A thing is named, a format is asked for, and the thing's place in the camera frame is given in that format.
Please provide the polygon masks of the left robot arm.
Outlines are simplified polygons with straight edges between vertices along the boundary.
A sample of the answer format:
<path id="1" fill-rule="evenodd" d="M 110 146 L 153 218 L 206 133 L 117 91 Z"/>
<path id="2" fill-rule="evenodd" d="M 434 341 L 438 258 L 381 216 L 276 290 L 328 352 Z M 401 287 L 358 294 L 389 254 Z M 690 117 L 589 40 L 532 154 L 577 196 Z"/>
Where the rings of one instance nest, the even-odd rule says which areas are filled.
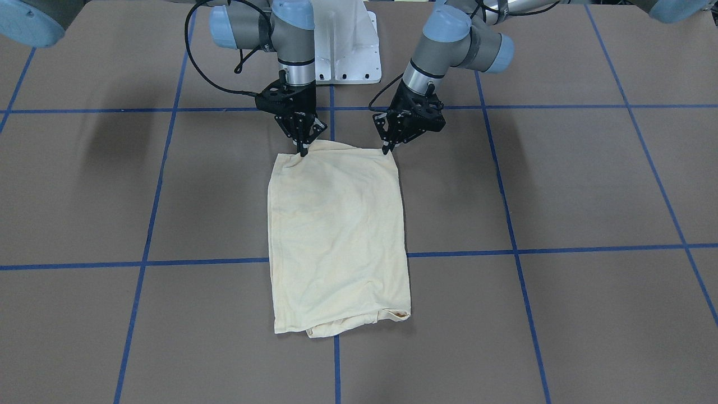
<path id="1" fill-rule="evenodd" d="M 716 117 L 716 29 L 705 1 L 636 1 L 628 7 L 564 6 L 549 1 L 439 2 L 398 77 L 387 111 L 374 117 L 384 149 L 443 128 L 439 87 L 451 70 L 470 102 L 449 115 L 476 112 L 496 153 L 516 128 L 531 135 L 594 135 L 634 112 L 708 113 Z"/>

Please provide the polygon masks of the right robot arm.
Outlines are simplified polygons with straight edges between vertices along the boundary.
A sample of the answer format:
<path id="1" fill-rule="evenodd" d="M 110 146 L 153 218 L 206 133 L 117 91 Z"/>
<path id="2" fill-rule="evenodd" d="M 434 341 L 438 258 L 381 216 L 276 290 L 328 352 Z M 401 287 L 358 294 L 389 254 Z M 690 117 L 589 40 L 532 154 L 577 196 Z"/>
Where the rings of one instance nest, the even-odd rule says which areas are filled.
<path id="1" fill-rule="evenodd" d="M 2 34 L 33 48 L 49 48 L 64 38 L 85 8 L 85 1 L 3 1 Z M 238 49 L 240 74 L 254 54 L 276 53 L 278 79 L 260 92 L 233 90 L 213 82 L 199 67 L 190 49 L 190 22 L 199 8 L 209 13 L 213 42 Z M 256 108 L 271 113 L 280 130 L 306 156 L 310 145 L 326 130 L 316 112 L 315 20 L 310 1 L 192 1 L 183 36 L 195 71 L 226 94 L 251 97 Z"/>

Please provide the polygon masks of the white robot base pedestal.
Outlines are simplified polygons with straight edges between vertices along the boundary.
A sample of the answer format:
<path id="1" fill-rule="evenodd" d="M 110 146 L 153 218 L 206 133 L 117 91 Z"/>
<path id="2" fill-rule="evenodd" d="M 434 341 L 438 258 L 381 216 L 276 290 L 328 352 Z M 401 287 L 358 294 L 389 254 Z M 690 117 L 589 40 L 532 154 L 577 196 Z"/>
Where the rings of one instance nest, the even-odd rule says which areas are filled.
<path id="1" fill-rule="evenodd" d="M 313 1 L 318 85 L 382 79 L 376 15 L 364 1 Z"/>

